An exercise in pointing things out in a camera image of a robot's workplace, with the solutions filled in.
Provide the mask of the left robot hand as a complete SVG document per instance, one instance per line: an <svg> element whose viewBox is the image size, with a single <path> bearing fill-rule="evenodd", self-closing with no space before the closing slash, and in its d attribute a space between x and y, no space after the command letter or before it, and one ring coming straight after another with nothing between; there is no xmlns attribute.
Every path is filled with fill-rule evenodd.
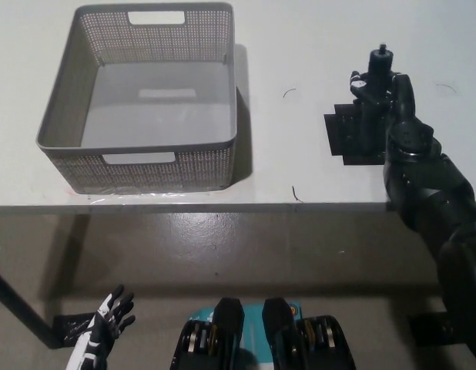
<svg viewBox="0 0 476 370"><path fill-rule="evenodd" d="M120 284L116 287L97 309L93 319L91 340L107 343L115 341L130 326L136 317L130 315L134 308L135 295L125 293L125 287Z"/></svg>

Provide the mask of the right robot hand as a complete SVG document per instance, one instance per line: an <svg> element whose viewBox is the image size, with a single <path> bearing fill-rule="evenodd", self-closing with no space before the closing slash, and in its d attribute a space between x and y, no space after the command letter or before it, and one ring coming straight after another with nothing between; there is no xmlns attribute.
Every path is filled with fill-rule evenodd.
<svg viewBox="0 0 476 370"><path fill-rule="evenodd" d="M391 159L416 162L441 155L434 129L416 116L409 75L389 72L350 77L354 103L360 107L359 141L363 153L387 151Z"/></svg>

